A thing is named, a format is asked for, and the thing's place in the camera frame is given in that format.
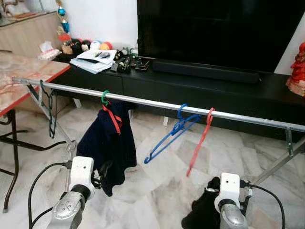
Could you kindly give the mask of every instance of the red figurine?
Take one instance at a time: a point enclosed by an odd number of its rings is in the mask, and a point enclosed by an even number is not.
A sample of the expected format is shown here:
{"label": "red figurine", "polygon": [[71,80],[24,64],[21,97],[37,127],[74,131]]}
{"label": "red figurine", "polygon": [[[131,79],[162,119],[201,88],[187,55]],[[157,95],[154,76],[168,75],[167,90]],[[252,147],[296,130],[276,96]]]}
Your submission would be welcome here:
{"label": "red figurine", "polygon": [[300,45],[299,51],[295,63],[291,65],[293,72],[286,85],[292,92],[305,97],[305,42]]}

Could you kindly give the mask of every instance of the black metal table frame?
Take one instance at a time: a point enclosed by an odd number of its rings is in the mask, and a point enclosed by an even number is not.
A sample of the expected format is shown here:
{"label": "black metal table frame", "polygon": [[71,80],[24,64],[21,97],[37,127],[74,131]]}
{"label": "black metal table frame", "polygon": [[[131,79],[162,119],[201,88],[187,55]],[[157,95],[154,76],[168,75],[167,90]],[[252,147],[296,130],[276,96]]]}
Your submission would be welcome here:
{"label": "black metal table frame", "polygon": [[16,125],[16,112],[15,110],[10,110],[7,112],[6,114],[7,116],[7,121],[3,122],[0,121],[0,125],[9,125],[11,124],[11,132],[4,134],[4,135],[0,135],[0,142],[4,142],[6,144],[10,144],[13,145],[13,149],[14,149],[14,172],[10,172],[7,171],[5,169],[0,168],[0,172],[8,174],[13,176],[13,180],[10,184],[9,190],[6,194],[5,200],[4,200],[4,207],[3,207],[3,213],[8,212],[8,205],[9,205],[9,199],[10,199],[10,195],[13,191],[13,188],[15,186],[17,177],[18,177],[18,173],[19,173],[19,159],[18,159],[18,147],[23,147],[23,148],[27,148],[27,149],[32,149],[32,150],[37,150],[37,151],[44,151],[44,150],[48,150],[51,149],[59,144],[65,144],[65,141],[61,141],[61,142],[57,142],[51,146],[48,147],[41,147],[41,146],[37,146],[37,145],[33,145],[27,142],[22,142],[19,141],[17,139],[17,133],[26,133],[28,132],[27,130],[17,130],[17,125]]}

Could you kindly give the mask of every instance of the clothes hanger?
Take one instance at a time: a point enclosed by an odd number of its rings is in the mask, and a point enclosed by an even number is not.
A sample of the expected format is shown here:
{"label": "clothes hanger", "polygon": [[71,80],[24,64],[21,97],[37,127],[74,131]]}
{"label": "clothes hanger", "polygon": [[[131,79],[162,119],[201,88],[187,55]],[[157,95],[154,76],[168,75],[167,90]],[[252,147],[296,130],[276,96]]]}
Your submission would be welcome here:
{"label": "clothes hanger", "polygon": [[[201,115],[199,114],[194,114],[188,118],[183,118],[181,115],[181,111],[182,109],[188,106],[188,104],[183,104],[179,110],[178,110],[178,114],[177,117],[179,118],[179,121],[174,125],[173,129],[171,130],[171,132],[169,132],[157,145],[156,147],[152,150],[152,152],[149,154],[149,156],[147,156],[144,160],[144,163],[147,164],[149,163],[151,160],[153,160],[156,156],[158,156],[165,148],[167,148],[174,140],[176,140],[181,134],[183,134],[185,131],[187,131],[189,128],[191,128],[196,122],[198,122],[201,119]],[[170,136],[174,136],[176,133],[179,134],[174,137],[168,144],[166,144],[163,148],[161,148],[156,154],[153,155],[153,153],[162,145],[162,143],[169,138]]]}
{"label": "clothes hanger", "polygon": [[107,93],[110,93],[109,91],[104,91],[103,92],[103,95],[102,95],[102,103],[105,105],[105,106],[108,106],[109,105],[109,102],[108,101],[105,101],[105,95]]}
{"label": "clothes hanger", "polygon": [[[56,121],[57,121],[57,94],[56,94],[56,91],[54,89],[51,90],[51,93],[47,93],[44,89],[44,86],[43,86],[43,80],[40,80],[40,87],[43,91],[43,93],[45,93],[45,95],[47,96],[48,98],[48,105],[49,105],[49,108],[48,108],[48,111],[49,111],[49,136],[51,138],[54,138],[55,137],[55,130],[56,130]],[[52,109],[53,109],[53,95],[55,96],[55,115],[54,115],[54,125],[53,125],[53,128],[52,128]]]}
{"label": "clothes hanger", "polygon": [[108,106],[111,104],[110,101],[105,101],[105,95],[107,93],[110,93],[109,91],[104,91],[103,95],[102,95],[102,103],[103,103],[103,111],[106,111],[108,112],[112,122],[113,122],[113,125],[115,127],[115,130],[116,132],[120,135],[121,134],[121,126],[122,126],[122,119],[117,116],[117,115],[114,115],[112,113],[112,111],[108,108]]}
{"label": "clothes hanger", "polygon": [[194,151],[194,155],[193,155],[193,157],[192,157],[192,159],[191,159],[191,162],[190,162],[190,165],[189,165],[189,169],[187,170],[187,173],[186,173],[186,176],[187,176],[187,177],[189,177],[190,174],[191,174],[191,170],[192,170],[192,168],[193,168],[193,166],[194,166],[194,164],[195,164],[195,161],[196,161],[196,159],[197,159],[198,152],[199,152],[199,150],[200,150],[200,148],[201,148],[202,142],[205,140],[205,137],[206,137],[206,135],[208,134],[208,132],[209,132],[209,130],[210,130],[210,127],[211,127],[211,124],[212,124],[212,121],[213,121],[212,112],[213,112],[214,110],[215,110],[215,108],[212,107],[212,108],[210,109],[210,112],[209,112],[207,118],[206,118],[206,127],[205,127],[205,129],[204,129],[204,131],[203,131],[203,133],[202,133],[201,139],[200,139],[200,141],[199,141],[199,143],[198,143],[198,145],[196,146],[196,149],[195,149],[195,151]]}

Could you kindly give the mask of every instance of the television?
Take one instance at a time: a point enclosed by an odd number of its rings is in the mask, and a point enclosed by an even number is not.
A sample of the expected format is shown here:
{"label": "television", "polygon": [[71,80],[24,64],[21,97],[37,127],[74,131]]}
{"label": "television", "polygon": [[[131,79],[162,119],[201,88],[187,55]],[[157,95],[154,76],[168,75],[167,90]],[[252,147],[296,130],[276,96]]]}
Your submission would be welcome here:
{"label": "television", "polygon": [[139,55],[272,73],[304,12],[305,0],[138,0]]}

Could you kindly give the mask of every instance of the marble floor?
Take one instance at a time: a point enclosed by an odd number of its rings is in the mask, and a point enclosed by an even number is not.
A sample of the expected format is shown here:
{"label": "marble floor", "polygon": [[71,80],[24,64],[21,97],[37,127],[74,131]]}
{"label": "marble floor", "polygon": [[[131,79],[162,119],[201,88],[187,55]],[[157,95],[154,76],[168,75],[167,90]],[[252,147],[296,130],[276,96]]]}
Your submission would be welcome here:
{"label": "marble floor", "polygon": [[[58,116],[59,123],[71,139],[79,141],[96,118],[98,104],[83,103],[82,108],[70,105]],[[212,127],[203,143],[191,176],[186,177],[188,163],[201,137],[204,125],[195,124],[149,164],[145,157],[173,127],[170,119],[163,126],[163,117],[134,112],[131,122],[137,148],[138,165],[125,171],[126,180],[113,188],[108,197],[97,190],[88,201],[80,229],[179,229],[181,220],[191,210],[191,203],[202,195],[207,182],[222,172],[236,173],[253,179],[285,153],[285,142]],[[19,140],[47,146],[62,138],[48,137],[48,122],[41,114],[17,112]],[[0,135],[9,126],[0,126]],[[65,145],[37,152],[19,148],[20,175],[11,195],[9,212],[0,213],[0,228],[28,227],[27,197],[37,174],[48,164],[68,159]],[[13,171],[12,146],[0,143],[0,167]],[[0,173],[0,206],[9,187],[11,176]],[[282,201],[286,228],[305,228],[305,155],[298,155],[261,186],[273,191]],[[52,168],[38,181],[32,200],[34,217],[53,206],[64,190],[65,169]],[[254,190],[247,218],[252,228],[279,229],[281,215],[272,196]],[[50,213],[35,228],[44,229]]]}

